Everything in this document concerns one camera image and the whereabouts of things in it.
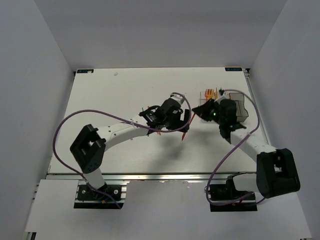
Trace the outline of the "red-orange plastic fork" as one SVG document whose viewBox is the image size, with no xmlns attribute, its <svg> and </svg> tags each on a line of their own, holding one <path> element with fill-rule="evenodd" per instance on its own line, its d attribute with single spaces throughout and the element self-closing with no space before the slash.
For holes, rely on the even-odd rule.
<svg viewBox="0 0 320 240">
<path fill-rule="evenodd" d="M 211 99 L 211 89 L 206 89 L 205 92 L 204 92 L 204 97 L 205 97 L 205 100 L 208 101 L 209 99 Z"/>
</svg>

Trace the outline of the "yellow plastic fork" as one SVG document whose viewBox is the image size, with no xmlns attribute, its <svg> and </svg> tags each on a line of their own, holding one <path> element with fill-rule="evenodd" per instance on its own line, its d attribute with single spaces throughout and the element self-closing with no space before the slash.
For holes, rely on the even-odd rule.
<svg viewBox="0 0 320 240">
<path fill-rule="evenodd" d="M 216 99 L 217 97 L 218 97 L 218 89 L 217 88 L 215 88 L 215 89 L 213 89 L 213 88 L 211 88 L 211 99 Z"/>
</svg>

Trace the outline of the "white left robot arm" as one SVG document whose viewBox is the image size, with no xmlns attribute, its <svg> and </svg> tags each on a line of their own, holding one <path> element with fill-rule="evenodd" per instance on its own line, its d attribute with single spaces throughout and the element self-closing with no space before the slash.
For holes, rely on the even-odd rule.
<svg viewBox="0 0 320 240">
<path fill-rule="evenodd" d="M 184 100 L 176 95 L 166 99 L 162 105 L 153 105 L 142 110 L 130 120 L 121 120 L 114 125 L 96 128 L 85 125 L 70 146 L 70 152 L 89 184 L 88 193 L 99 200 L 105 196 L 105 183 L 100 166 L 108 149 L 137 137 L 169 132 L 186 134 L 195 117 L 190 109 L 182 110 Z"/>
</svg>

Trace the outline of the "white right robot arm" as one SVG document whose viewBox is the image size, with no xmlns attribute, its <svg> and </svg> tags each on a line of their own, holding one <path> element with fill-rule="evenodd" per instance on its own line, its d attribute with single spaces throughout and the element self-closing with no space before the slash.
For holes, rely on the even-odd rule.
<svg viewBox="0 0 320 240">
<path fill-rule="evenodd" d="M 219 125 L 219 132 L 229 144 L 242 150 L 256 164 L 255 173 L 240 173 L 228 177 L 226 195 L 236 200 L 244 192 L 257 192 L 269 199 L 300 190 L 294 156 L 287 148 L 277 149 L 264 143 L 237 121 L 236 102 L 223 99 L 213 103 L 210 112 Z"/>
</svg>

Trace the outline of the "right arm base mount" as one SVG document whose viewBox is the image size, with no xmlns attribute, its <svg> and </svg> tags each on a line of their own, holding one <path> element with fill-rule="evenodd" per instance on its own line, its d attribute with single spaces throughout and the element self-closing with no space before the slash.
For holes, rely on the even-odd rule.
<svg viewBox="0 0 320 240">
<path fill-rule="evenodd" d="M 254 193 L 248 195 L 248 191 L 231 192 L 231 187 L 227 184 L 211 184 L 209 186 L 209 199 L 215 204 L 224 204 L 226 202 L 235 201 L 226 205 L 210 205 L 211 213 L 226 213 L 226 212 L 256 212 L 257 202 Z M 246 198 L 239 200 L 240 197 L 248 195 Z"/>
</svg>

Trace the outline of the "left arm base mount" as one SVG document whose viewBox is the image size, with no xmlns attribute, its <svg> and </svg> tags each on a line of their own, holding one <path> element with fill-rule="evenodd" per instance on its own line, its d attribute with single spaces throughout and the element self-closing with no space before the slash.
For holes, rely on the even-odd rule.
<svg viewBox="0 0 320 240">
<path fill-rule="evenodd" d="M 97 191 L 92 190 L 87 184 L 77 187 L 74 209 L 120 210 L 125 199 L 124 186 L 120 184 L 105 184 Z"/>
</svg>

